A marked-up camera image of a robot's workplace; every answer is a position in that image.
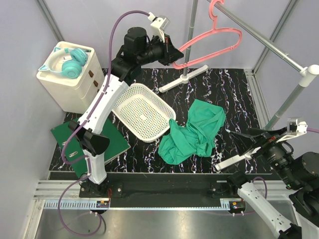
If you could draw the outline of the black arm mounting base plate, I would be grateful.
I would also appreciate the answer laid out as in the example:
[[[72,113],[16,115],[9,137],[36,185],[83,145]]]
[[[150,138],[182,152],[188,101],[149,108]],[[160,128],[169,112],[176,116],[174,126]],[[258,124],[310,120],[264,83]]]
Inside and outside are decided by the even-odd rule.
[[[108,173],[99,186],[85,182],[81,198],[110,199],[114,210],[228,210],[242,199],[228,174]]]

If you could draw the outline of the pink plastic hanger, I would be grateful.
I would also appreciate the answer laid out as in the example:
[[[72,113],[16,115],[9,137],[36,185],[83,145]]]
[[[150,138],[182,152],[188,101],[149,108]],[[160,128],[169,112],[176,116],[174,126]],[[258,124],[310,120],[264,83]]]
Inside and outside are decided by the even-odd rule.
[[[183,64],[173,63],[172,65],[175,69],[180,70],[180,69],[201,63],[203,61],[209,60],[211,58],[217,57],[217,56],[225,54],[231,50],[234,50],[240,45],[240,43],[242,41],[242,31],[241,30],[238,30],[238,29],[232,28],[232,27],[222,27],[222,28],[217,27],[218,16],[215,15],[213,12],[213,9],[217,5],[217,3],[224,5],[225,1],[224,0],[213,0],[209,5],[209,18],[212,20],[212,28],[209,31],[204,32],[204,33],[192,38],[188,42],[186,42],[183,46],[181,46],[179,48],[179,51],[182,52],[182,51],[186,50],[188,47],[191,47],[192,45],[194,45],[195,43],[197,43],[197,42],[199,42],[199,41],[201,41],[209,36],[219,34],[219,33],[236,33],[238,35],[238,40],[237,40],[236,44],[231,45],[229,47],[226,47],[222,50],[210,53],[206,56],[199,57],[195,60],[187,61],[186,63],[183,63]]]

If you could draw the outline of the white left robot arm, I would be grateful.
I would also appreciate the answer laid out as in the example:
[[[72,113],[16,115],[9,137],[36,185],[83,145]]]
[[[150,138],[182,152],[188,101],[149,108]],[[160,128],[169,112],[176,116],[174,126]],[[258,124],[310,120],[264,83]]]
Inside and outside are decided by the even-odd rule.
[[[85,154],[87,177],[92,182],[90,191],[96,197],[103,197],[108,190],[104,182],[107,178],[104,153],[110,140],[102,135],[102,129],[115,103],[141,73],[142,66],[155,61],[167,66],[184,56],[173,46],[163,28],[153,27],[152,30],[152,38],[142,27],[128,30],[91,105],[77,122],[71,121],[68,125],[71,136],[78,140]]]

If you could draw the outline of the green tank top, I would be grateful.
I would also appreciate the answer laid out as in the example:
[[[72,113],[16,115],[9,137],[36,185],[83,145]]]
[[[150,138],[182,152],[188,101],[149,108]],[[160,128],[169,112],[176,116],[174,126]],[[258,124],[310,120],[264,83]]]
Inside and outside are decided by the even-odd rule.
[[[178,165],[192,155],[209,157],[225,120],[226,113],[222,107],[195,100],[189,108],[185,126],[169,120],[170,132],[162,137],[159,156],[170,165]]]

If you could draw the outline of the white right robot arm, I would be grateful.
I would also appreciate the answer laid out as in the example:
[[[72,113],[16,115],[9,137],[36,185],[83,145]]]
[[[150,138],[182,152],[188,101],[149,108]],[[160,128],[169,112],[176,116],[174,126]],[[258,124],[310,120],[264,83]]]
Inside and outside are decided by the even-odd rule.
[[[261,157],[274,170],[279,179],[271,181],[264,198],[258,185],[243,172],[227,178],[226,191],[239,197],[265,222],[277,239],[317,239],[319,237],[319,155],[306,152],[293,158],[293,148],[286,150],[289,139],[307,133],[305,122],[279,130],[249,129],[247,134],[230,134],[235,141],[239,157],[249,154]],[[288,220],[275,209],[271,200],[288,200],[293,207],[297,223]]]

